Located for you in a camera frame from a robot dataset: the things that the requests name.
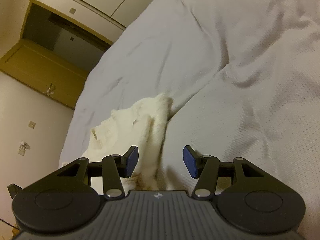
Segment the crosshair logo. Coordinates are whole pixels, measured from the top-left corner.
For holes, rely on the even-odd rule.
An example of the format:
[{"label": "crosshair logo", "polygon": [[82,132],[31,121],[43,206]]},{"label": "crosshair logo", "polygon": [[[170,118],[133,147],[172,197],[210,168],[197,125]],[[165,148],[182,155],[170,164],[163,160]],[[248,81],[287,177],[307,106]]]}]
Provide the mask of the crosshair logo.
[{"label": "crosshair logo", "polygon": [[162,195],[161,193],[159,193],[159,192],[157,192],[156,194],[154,194],[154,196],[155,196],[157,199],[163,197],[163,195]]}]

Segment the bed sheet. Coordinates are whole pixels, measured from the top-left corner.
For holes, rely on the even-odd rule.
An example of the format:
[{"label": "bed sheet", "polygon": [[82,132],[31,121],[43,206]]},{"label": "bed sheet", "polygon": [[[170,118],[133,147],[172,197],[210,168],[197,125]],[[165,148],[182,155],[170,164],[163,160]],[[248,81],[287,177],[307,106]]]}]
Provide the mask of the bed sheet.
[{"label": "bed sheet", "polygon": [[196,184],[185,145],[242,156],[302,195],[299,232],[318,239],[319,63],[320,0],[154,0],[90,73],[60,165],[82,155],[112,109],[166,92],[162,189]]}]

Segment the white bed sheet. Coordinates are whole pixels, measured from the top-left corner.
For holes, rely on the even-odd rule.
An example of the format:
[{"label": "white bed sheet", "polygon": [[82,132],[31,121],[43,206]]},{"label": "white bed sheet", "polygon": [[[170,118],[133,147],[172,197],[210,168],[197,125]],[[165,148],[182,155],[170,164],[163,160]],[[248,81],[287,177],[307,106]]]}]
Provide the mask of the white bed sheet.
[{"label": "white bed sheet", "polygon": [[155,0],[90,73],[60,165],[112,109],[166,92],[162,188],[195,185],[184,145],[243,156],[302,195],[299,232],[319,239],[319,64],[320,0]]}]

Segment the white towel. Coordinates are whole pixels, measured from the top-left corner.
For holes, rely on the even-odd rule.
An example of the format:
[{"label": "white towel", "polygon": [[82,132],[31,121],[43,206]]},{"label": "white towel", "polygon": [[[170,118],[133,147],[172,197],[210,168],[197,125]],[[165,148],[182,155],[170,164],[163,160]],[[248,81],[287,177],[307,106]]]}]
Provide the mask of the white towel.
[{"label": "white towel", "polygon": [[[164,94],[141,99],[128,109],[112,110],[109,119],[91,129],[89,146],[82,156],[100,162],[108,155],[123,155],[136,145],[139,161],[129,179],[121,178],[124,191],[158,190],[155,174],[167,120],[168,98]],[[92,177],[91,187],[102,195],[102,178]]]}]

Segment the ribbed gray surface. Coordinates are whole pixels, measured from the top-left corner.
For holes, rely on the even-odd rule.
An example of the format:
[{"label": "ribbed gray surface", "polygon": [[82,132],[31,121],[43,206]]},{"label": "ribbed gray surface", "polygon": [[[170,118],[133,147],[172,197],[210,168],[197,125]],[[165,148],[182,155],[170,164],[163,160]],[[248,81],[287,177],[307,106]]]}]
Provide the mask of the ribbed gray surface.
[{"label": "ribbed gray surface", "polygon": [[77,232],[63,236],[22,233],[17,240],[303,240],[295,232],[253,236],[226,224],[210,203],[189,198],[185,191],[132,191],[107,202],[100,215]]}]

